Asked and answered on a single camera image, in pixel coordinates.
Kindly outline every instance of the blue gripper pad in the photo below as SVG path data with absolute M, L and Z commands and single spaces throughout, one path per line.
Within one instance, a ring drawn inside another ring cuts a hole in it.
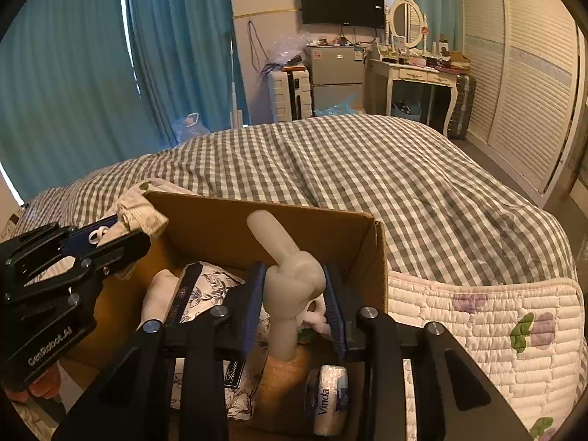
M 341 359 L 345 358 L 349 350 L 347 344 L 347 335 L 345 329 L 345 317 L 337 300 L 335 289 L 336 281 L 331 277 L 338 277 L 338 274 L 331 274 L 326 265 L 323 265 L 325 278 L 327 281 L 325 287 L 325 306 L 327 323 L 331 329 L 331 338 L 333 338 L 333 349 Z
M 96 249 L 96 245 L 92 245 L 88 241 L 90 234 L 102 226 L 110 228 L 116 224 L 117 221 L 118 216 L 113 215 L 76 230 L 69 236 L 69 239 L 66 242 L 65 247 L 62 249 L 61 254 L 64 257 L 71 255 L 77 259 L 83 258 L 85 254 Z
M 263 300 L 263 283 L 268 267 L 262 262 L 254 262 L 247 271 L 245 286 L 249 290 L 248 303 L 245 313 L 242 314 L 240 338 L 242 340 L 241 350 L 249 353 L 255 343 L 255 334 L 259 324 L 259 312 Z

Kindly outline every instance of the cardboard box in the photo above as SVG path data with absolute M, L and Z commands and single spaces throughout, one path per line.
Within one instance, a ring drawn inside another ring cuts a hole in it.
M 169 225 L 139 260 L 129 280 L 105 280 L 95 308 L 98 327 L 62 362 L 84 387 L 135 332 L 145 291 L 158 271 L 169 269 L 178 275 L 187 263 L 202 260 L 243 276 L 256 260 L 275 263 L 246 225 L 247 216 L 254 210 L 271 212 L 302 250 L 321 263 L 336 263 L 344 282 L 355 287 L 367 305 L 386 310 L 383 228 L 369 214 L 162 192 L 146 197 L 169 218 Z M 336 364 L 336 357 L 332 344 L 319 337 L 310 345 L 299 346 L 292 363 L 269 358 L 256 394 L 253 419 L 230 422 L 231 440 L 313 439 L 303 413 L 304 386 L 311 368 L 326 363 Z M 340 439 L 352 440 L 361 406 L 363 364 L 355 363 L 348 369 L 350 415 Z

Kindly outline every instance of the white cabinet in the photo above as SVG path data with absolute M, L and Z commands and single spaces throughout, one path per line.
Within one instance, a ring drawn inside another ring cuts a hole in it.
M 560 0 L 463 0 L 463 19 L 477 81 L 467 137 L 544 206 L 583 136 L 584 39 Z

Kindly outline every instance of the white plastic toy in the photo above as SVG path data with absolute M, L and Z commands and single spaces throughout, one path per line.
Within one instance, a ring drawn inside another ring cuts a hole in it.
M 263 307 L 270 316 L 269 354 L 290 362 L 296 356 L 298 327 L 308 306 L 325 290 L 325 273 L 320 263 L 300 250 L 267 210 L 252 212 L 247 225 L 277 262 L 268 269 L 263 288 Z

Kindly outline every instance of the human hand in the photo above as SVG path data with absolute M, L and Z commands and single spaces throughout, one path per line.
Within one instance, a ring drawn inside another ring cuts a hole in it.
M 57 364 L 55 364 L 29 385 L 29 391 L 33 396 L 51 399 L 60 392 L 60 387 L 60 369 L 57 367 Z M 17 393 L 8 388 L 5 388 L 4 391 L 6 392 L 8 399 L 12 401 L 24 403 L 29 398 L 29 393 L 26 391 Z

